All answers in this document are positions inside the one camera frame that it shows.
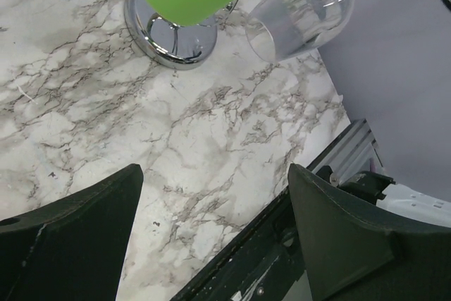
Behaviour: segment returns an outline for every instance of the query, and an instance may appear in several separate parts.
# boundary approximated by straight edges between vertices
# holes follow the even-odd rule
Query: gray wall
[[[369,120],[389,173],[451,201],[451,12],[440,0],[356,0],[320,52],[350,118]]]

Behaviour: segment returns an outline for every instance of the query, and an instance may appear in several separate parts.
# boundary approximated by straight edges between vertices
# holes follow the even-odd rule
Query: white marble surface
[[[169,300],[349,123],[318,55],[270,66],[241,23],[175,72],[132,43],[123,0],[0,0],[0,219],[130,163],[145,175],[118,300]]]

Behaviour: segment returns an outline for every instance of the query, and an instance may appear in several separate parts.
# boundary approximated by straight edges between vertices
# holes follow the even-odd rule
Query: white surface
[[[178,73],[132,43],[123,0],[1,0],[0,219],[138,163],[118,300],[174,296],[349,123],[316,52],[253,53],[241,24],[258,1]]]
[[[404,185],[389,185],[384,189],[384,200],[377,207],[409,219],[451,227],[451,204],[416,192]]]
[[[320,48],[352,119],[366,118],[397,181],[451,201],[451,12],[441,0],[355,0]]]
[[[309,278],[305,271],[301,278],[293,283],[282,301],[312,301]]]

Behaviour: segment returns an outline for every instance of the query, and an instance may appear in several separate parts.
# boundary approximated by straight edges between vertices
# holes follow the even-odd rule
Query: chrome base
[[[125,0],[125,22],[145,54],[176,70],[200,66],[218,37],[214,16],[199,25],[183,27],[164,20],[145,0]]]

